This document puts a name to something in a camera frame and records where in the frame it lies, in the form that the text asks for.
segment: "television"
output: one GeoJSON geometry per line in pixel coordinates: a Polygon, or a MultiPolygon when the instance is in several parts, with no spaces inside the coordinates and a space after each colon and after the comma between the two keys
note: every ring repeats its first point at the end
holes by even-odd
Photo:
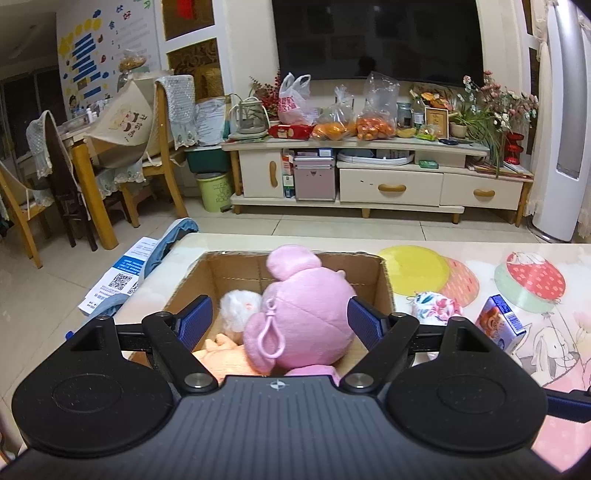
{"type": "Polygon", "coordinates": [[[281,74],[483,82],[476,0],[273,0],[281,74]]]}

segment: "crosshair logo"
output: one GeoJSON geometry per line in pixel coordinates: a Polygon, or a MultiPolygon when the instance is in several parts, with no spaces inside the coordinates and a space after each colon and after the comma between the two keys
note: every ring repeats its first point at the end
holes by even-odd
{"type": "Polygon", "coordinates": [[[281,380],[273,380],[269,386],[273,389],[273,390],[277,390],[279,392],[279,390],[282,390],[283,388],[287,387],[288,384],[286,384],[285,382],[282,382],[281,380]]]}

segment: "green trash can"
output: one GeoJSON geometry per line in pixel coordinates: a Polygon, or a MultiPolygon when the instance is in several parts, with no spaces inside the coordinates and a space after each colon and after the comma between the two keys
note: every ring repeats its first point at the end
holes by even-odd
{"type": "Polygon", "coordinates": [[[208,212],[221,212],[232,206],[230,197],[234,193],[229,173],[199,173],[197,184],[201,190],[203,206],[208,212]]]}
{"type": "Polygon", "coordinates": [[[230,171],[230,154],[220,145],[191,147],[185,150],[189,170],[193,173],[217,173],[230,171]]]}

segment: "pink case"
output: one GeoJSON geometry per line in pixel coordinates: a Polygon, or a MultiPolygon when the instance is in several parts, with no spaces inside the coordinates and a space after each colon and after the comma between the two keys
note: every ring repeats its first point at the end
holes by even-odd
{"type": "Polygon", "coordinates": [[[294,158],[295,198],[328,200],[336,198],[335,160],[329,157],[294,158]]]}

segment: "ceiling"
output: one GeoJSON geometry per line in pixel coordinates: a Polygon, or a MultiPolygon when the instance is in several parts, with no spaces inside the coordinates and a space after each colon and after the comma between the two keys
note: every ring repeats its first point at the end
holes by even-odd
{"type": "Polygon", "coordinates": [[[68,0],[0,0],[0,66],[57,55],[56,11],[68,0]],[[42,25],[35,40],[15,59],[8,56],[33,25],[42,25]]]}

